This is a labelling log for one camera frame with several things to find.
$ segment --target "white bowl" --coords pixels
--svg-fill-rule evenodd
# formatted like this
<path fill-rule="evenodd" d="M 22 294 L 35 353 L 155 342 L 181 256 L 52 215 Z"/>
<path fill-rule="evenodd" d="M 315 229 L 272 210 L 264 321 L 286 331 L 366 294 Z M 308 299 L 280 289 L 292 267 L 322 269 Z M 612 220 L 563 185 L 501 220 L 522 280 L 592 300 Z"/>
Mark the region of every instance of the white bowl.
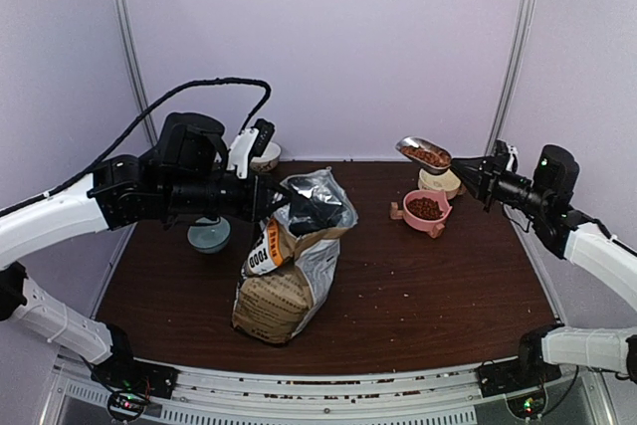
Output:
<path fill-rule="evenodd" d="M 418 175 L 418 188 L 431 191 L 444 191 L 447 199 L 453 199 L 459 192 L 462 183 L 458 176 L 448 170 L 444 174 L 435 176 L 424 169 Z"/>
<path fill-rule="evenodd" d="M 267 173 L 277 167 L 280 157 L 281 147 L 270 141 L 261 156 L 255 156 L 252 158 L 252 161 L 250 161 L 250 167 L 253 171 L 258 173 Z"/>

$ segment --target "kibble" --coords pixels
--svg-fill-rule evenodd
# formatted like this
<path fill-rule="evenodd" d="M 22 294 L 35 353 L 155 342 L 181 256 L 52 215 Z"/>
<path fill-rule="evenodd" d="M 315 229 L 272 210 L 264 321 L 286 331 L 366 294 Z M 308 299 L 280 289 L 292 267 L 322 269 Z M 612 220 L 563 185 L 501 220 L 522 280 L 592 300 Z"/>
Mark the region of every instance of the kibble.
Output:
<path fill-rule="evenodd" d="M 429 198 L 412 199 L 407 203 L 407 209 L 411 214 L 420 219 L 435 221 L 442 218 L 442 211 L 438 203 Z"/>
<path fill-rule="evenodd" d="M 438 154 L 415 146 L 403 146 L 400 148 L 400 152 L 407 156 L 411 156 L 412 158 L 420 159 L 421 161 L 437 168 L 449 166 L 451 162 L 451 157 L 446 153 Z"/>

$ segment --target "white wall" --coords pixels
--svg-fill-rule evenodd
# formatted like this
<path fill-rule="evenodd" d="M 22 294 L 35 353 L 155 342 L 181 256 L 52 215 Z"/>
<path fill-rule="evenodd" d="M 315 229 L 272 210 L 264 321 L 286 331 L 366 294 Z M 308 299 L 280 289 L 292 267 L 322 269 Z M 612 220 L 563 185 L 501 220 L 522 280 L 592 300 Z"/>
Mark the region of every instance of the white wall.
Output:
<path fill-rule="evenodd" d="M 150 99 L 193 78 L 263 78 L 284 155 L 399 159 L 408 134 L 484 150 L 519 0 L 127 0 Z M 188 92 L 232 135 L 261 92 Z"/>
<path fill-rule="evenodd" d="M 0 208 L 86 166 L 135 115 L 111 0 L 0 0 Z M 139 153 L 141 132 L 125 145 Z M 23 262 L 87 313 L 119 240 L 77 238 Z M 0 421 L 36 423 L 56 348 L 0 323 Z"/>
<path fill-rule="evenodd" d="M 636 125 L 637 0 L 537 0 L 502 138 L 518 146 L 526 175 L 544 144 L 569 149 L 581 168 L 573 206 L 633 246 Z M 637 313 L 591 275 L 541 258 L 570 325 L 637 325 Z M 609 385 L 623 423 L 637 423 L 637 386 Z"/>

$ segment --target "paper bag label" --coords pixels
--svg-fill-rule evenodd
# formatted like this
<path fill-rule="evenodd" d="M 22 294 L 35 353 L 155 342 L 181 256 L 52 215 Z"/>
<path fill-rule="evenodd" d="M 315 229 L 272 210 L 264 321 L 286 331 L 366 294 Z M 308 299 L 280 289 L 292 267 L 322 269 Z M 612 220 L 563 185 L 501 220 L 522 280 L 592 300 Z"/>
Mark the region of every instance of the paper bag label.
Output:
<path fill-rule="evenodd" d="M 286 258 L 281 254 L 279 236 L 279 223 L 272 218 L 248 256 L 250 274 L 261 276 L 283 265 Z"/>

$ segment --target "bowl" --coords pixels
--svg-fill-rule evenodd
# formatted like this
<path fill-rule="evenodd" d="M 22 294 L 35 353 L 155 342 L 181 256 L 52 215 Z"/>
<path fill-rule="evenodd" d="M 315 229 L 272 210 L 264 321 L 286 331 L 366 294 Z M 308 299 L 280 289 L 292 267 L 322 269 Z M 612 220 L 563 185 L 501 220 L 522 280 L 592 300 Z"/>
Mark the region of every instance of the bowl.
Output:
<path fill-rule="evenodd" d="M 250 161 L 250 168 L 257 173 L 267 173 L 277 167 L 280 157 L 281 147 L 270 141 L 261 156 L 255 156 L 252 158 L 252 161 Z"/>
<path fill-rule="evenodd" d="M 226 247 L 230 241 L 230 223 L 225 218 L 212 221 L 200 218 L 197 225 L 188 229 L 188 242 L 203 254 L 214 254 Z"/>
<path fill-rule="evenodd" d="M 437 176 L 421 169 L 418 174 L 418 187 L 420 189 L 444 191 L 448 200 L 456 197 L 461 185 L 460 179 L 451 170 Z"/>
<path fill-rule="evenodd" d="M 413 201 L 414 199 L 420 198 L 429 198 L 436 201 L 438 203 L 438 207 L 442 211 L 442 218 L 428 221 L 426 219 L 420 219 L 417 216 L 411 214 L 407 209 L 407 204 L 409 204 L 409 202 Z M 418 231 L 429 233 L 429 235 L 432 237 L 437 237 L 442 233 L 443 229 L 445 228 L 447 218 L 449 218 L 451 210 L 453 209 L 453 207 L 449 205 L 449 202 L 447 201 L 447 195 L 444 191 L 432 191 L 427 189 L 419 189 L 407 193 L 402 201 L 402 208 L 402 218 L 405 220 L 405 223 Z"/>

